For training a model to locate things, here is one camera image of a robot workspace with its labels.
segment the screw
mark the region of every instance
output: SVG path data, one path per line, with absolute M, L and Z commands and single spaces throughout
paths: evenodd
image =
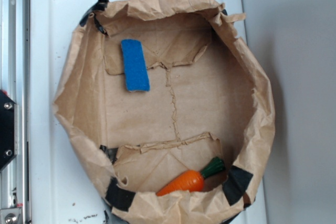
M 5 218 L 6 224 L 17 224 L 17 217 L 14 214 L 8 214 Z
M 13 105 L 10 102 L 6 102 L 4 107 L 5 109 L 10 110 L 13 107 Z
M 7 157 L 10 157 L 13 154 L 13 152 L 12 150 L 6 150 L 5 154 L 7 155 Z

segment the crumpled paper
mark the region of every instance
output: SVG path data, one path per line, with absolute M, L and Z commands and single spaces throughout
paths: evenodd
M 236 38 L 233 22 L 245 15 L 223 9 L 215 0 L 116 1 L 73 32 L 53 110 L 102 197 L 111 177 L 137 191 L 128 211 L 112 208 L 130 224 L 215 224 L 255 200 L 274 139 L 274 102 L 269 79 Z M 148 93 L 125 88 L 120 41 L 129 38 L 143 45 Z M 119 147 L 114 165 L 101 145 Z M 230 206 L 223 193 L 226 173 L 203 192 L 155 195 L 213 156 L 228 170 L 253 174 L 237 203 Z

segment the blue felt pad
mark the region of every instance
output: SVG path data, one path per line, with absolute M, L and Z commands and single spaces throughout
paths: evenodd
M 150 84 L 141 42 L 134 39 L 124 39 L 121 41 L 121 49 L 127 90 L 149 91 Z

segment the orange carrot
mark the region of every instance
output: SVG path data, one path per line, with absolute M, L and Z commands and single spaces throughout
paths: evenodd
M 224 162 L 219 157 L 214 157 L 200 172 L 187 170 L 158 191 L 156 195 L 163 196 L 177 190 L 202 191 L 204 179 L 223 170 L 225 170 Z

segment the cardboard flap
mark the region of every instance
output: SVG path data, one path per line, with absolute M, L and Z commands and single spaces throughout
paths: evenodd
M 211 42 L 212 34 L 210 24 L 199 14 L 176 14 L 150 21 L 125 16 L 104 29 L 108 37 L 103 40 L 103 53 L 109 74 L 124 72 L 120 47 L 123 39 L 141 42 L 147 68 L 172 68 L 194 63 Z
M 185 141 L 122 146 L 114 170 L 121 188 L 157 192 L 186 170 L 201 170 L 213 157 L 223 158 L 220 141 L 204 133 Z M 204 190 L 213 189 L 225 178 L 220 173 L 207 179 Z

